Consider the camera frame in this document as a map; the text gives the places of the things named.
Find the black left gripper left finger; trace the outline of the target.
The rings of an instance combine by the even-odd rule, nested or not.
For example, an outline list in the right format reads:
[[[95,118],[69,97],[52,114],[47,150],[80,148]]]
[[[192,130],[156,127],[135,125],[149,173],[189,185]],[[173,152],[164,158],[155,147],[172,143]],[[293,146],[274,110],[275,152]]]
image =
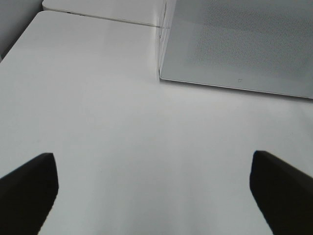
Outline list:
[[[43,153],[0,179],[0,233],[37,235],[59,190],[53,153]]]

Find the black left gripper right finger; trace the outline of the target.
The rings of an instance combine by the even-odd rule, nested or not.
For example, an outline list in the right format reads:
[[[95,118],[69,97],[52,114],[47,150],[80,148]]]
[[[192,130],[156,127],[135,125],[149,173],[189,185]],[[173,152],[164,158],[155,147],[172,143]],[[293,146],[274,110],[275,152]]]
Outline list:
[[[253,154],[250,191],[274,235],[313,233],[313,179],[266,151]]]

